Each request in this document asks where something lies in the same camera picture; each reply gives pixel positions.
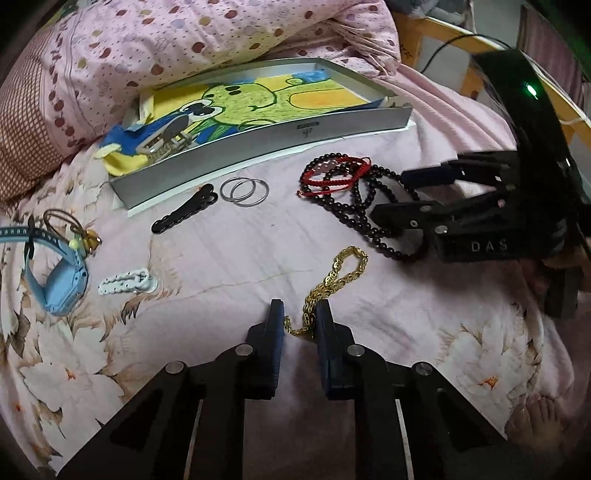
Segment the blue smart watch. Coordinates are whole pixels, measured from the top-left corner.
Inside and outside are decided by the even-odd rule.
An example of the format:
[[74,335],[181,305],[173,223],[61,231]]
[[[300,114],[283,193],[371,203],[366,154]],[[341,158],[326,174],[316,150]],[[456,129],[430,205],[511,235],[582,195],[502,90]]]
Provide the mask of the blue smart watch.
[[[26,225],[1,228],[2,243],[23,243],[23,272],[27,286],[40,306],[49,314],[68,315],[86,292],[89,273],[78,250],[44,228],[32,217]],[[32,270],[35,247],[43,246],[60,256],[59,261],[40,283]]]

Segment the pink floral bed sheet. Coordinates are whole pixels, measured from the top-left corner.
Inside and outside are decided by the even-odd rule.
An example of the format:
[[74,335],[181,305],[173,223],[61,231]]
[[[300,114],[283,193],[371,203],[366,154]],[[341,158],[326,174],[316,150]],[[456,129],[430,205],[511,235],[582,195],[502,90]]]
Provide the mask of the pink floral bed sheet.
[[[106,171],[80,152],[35,192],[1,210],[4,225],[66,210],[101,237],[88,262],[91,286],[64,318],[46,314],[21,272],[23,249],[1,248],[1,417],[35,474],[51,478],[166,363],[206,362],[245,337],[280,298],[294,321],[304,298],[342,249],[367,242],[297,196],[315,156],[370,157],[395,171],[437,164],[460,151],[513,146],[487,105],[402,68],[393,87],[414,106],[403,131],[348,138],[245,168],[270,194],[260,205],[219,201],[170,231],[151,224],[173,197],[135,216],[115,207]],[[96,284],[144,267],[150,295],[100,296]],[[556,325],[515,263],[405,265],[369,251],[367,270],[332,297],[335,319],[363,345],[402,364],[432,362],[497,427],[518,399],[557,399],[575,417],[590,403],[590,298]]]

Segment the grey tray with frog towel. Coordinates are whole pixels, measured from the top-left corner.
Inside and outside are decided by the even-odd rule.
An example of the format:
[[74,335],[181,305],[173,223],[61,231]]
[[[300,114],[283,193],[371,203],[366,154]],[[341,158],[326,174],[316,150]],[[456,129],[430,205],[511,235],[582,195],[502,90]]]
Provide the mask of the grey tray with frog towel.
[[[128,210],[191,182],[304,145],[406,128],[402,96],[328,60],[280,59],[229,67],[176,82],[146,100],[151,119],[122,123],[105,139],[109,184]],[[135,149],[180,115],[189,146],[158,162]]]

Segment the black hair clip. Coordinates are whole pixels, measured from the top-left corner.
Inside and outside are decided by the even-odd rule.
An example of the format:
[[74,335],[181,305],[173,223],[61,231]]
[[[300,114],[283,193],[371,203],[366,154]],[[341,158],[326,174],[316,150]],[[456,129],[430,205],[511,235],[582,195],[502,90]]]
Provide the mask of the black hair clip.
[[214,186],[205,184],[176,210],[155,221],[151,225],[151,232],[155,235],[162,234],[191,216],[197,215],[217,200],[218,194],[214,192]]

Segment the wooden bed frame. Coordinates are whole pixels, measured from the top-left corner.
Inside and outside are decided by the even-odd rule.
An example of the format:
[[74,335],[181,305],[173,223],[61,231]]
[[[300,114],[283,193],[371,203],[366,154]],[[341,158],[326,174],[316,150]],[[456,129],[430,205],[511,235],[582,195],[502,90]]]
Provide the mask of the wooden bed frame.
[[[505,48],[501,41],[470,32],[439,19],[412,18],[395,11],[392,11],[392,15],[399,33],[402,62],[412,68],[417,68],[425,38],[441,41],[446,46],[454,46],[470,55]],[[531,63],[551,100],[567,143],[570,144],[574,137],[578,137],[587,148],[590,148],[590,119],[588,116],[553,78],[533,61]]]

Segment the silver hair comb clip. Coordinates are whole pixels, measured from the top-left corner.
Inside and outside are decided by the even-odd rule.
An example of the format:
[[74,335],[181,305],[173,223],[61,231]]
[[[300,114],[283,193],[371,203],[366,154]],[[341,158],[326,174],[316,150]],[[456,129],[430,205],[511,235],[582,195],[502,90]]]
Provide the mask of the silver hair comb clip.
[[187,148],[191,143],[191,137],[185,133],[188,125],[187,115],[175,117],[138,144],[136,153],[154,163]]

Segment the pink dotted rolled quilt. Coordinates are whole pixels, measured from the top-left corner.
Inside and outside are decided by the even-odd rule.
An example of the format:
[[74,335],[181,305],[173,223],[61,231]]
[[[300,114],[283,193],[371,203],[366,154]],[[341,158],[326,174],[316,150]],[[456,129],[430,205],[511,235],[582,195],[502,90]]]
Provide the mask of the pink dotted rolled quilt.
[[393,72],[383,1],[98,1],[40,28],[1,82],[1,198],[31,190],[119,123],[142,90],[259,57]]

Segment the silver hoop earrings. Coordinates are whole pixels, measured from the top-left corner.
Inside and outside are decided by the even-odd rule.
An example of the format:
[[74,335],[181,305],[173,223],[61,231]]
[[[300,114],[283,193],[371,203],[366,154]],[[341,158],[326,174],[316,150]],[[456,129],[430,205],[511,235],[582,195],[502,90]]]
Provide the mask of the silver hoop earrings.
[[235,177],[219,188],[221,199],[237,207],[252,208],[263,204],[270,195],[270,186],[263,179]]

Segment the white hair clip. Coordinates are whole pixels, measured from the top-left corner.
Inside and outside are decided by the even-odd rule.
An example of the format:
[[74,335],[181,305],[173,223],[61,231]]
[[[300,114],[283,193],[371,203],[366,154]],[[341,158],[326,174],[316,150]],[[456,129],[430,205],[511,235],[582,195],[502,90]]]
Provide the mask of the white hair clip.
[[100,296],[121,293],[153,293],[158,288],[158,280],[147,268],[122,272],[103,279],[97,287]]

